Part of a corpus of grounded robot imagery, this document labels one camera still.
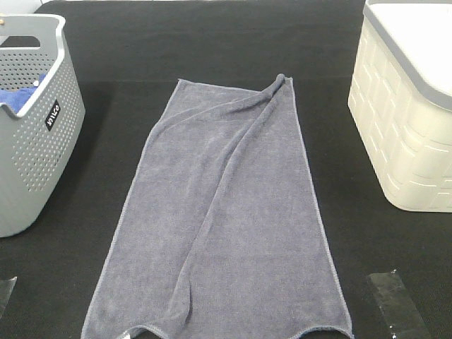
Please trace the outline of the clear tape strip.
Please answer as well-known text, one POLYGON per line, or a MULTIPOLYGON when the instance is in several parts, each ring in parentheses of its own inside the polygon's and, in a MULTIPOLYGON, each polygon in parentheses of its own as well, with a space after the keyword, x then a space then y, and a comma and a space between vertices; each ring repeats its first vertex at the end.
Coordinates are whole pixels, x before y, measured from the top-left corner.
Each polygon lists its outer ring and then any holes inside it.
POLYGON ((371 273, 367 282, 388 326, 390 338, 432 338, 397 270, 371 273))
POLYGON ((0 319, 4 315, 16 281, 17 277, 13 277, 8 280, 0 280, 0 319))
POLYGON ((132 339, 132 336, 128 331, 125 331, 124 333, 121 334, 119 339, 132 339))

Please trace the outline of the cream lidded storage box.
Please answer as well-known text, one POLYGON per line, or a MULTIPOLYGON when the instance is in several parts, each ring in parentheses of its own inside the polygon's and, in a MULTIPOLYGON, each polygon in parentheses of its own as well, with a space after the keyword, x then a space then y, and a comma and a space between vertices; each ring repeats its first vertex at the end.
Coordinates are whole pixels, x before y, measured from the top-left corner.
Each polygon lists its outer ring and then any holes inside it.
POLYGON ((387 200, 450 212, 450 1, 365 2, 348 106, 387 200))

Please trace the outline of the right clear tape strip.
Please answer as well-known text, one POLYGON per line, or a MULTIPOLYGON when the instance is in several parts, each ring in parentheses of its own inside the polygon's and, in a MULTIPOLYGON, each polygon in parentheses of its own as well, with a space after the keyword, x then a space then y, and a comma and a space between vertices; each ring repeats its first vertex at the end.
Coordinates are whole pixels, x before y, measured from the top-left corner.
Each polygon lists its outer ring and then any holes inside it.
POLYGON ((397 270, 371 273, 367 282, 388 326, 390 338, 432 338, 397 270))

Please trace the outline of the grey-purple microfibre towel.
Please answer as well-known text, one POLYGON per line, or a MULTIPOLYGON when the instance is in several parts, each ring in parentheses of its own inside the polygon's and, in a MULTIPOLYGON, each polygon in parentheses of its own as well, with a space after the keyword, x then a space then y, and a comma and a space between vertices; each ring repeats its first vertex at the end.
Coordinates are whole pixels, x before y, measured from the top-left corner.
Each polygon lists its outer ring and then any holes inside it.
POLYGON ((180 80, 143 148, 83 338, 352 337, 293 81, 180 80))

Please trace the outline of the blue cloth in basket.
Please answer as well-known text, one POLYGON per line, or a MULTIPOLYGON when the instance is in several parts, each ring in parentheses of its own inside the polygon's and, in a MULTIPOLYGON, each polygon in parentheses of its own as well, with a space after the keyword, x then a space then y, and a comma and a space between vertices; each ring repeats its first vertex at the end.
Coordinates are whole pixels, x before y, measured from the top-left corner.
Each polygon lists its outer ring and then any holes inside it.
POLYGON ((45 73, 41 74, 31 87, 18 90, 1 90, 1 103, 6 104, 14 114, 17 114, 39 87, 45 76, 45 73))

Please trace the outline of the centre clear tape strip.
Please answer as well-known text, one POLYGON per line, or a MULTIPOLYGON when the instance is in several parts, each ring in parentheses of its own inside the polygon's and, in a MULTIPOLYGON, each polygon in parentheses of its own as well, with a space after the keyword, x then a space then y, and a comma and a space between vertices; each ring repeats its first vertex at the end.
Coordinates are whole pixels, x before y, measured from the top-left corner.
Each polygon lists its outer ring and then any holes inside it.
POLYGON ((119 339, 132 339, 132 336, 128 331, 125 331, 124 333, 121 334, 119 339))

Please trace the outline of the left clear tape strip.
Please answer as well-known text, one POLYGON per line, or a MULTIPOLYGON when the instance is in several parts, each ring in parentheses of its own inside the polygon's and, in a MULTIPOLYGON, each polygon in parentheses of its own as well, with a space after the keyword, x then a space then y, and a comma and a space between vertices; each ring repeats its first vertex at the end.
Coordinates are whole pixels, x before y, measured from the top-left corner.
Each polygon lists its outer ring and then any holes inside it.
POLYGON ((0 319, 4 315, 16 281, 17 277, 13 277, 8 280, 0 280, 0 319))

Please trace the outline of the black table cloth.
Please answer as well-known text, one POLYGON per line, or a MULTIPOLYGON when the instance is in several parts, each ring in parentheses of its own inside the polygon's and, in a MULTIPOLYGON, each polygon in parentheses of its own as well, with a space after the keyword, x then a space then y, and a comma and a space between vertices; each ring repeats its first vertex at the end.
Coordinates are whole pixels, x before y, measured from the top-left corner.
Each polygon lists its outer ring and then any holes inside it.
POLYGON ((371 273, 395 270, 433 338, 451 337, 451 215, 384 197, 347 106, 362 1, 51 1, 86 109, 73 154, 26 231, 2 338, 78 338, 148 134, 177 81, 260 90, 293 79, 321 218, 356 338, 388 338, 371 273))

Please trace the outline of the grey perforated laundry basket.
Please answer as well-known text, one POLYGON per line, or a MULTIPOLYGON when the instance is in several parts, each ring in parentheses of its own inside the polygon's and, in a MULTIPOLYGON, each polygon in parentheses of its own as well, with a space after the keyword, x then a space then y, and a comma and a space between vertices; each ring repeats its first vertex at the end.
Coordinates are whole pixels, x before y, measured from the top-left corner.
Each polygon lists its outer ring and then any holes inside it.
POLYGON ((1 236, 36 221, 69 161, 85 107, 69 47, 66 20, 52 14, 1 16, 1 35, 34 37, 32 47, 1 48, 1 90, 44 80, 14 114, 1 103, 1 236))

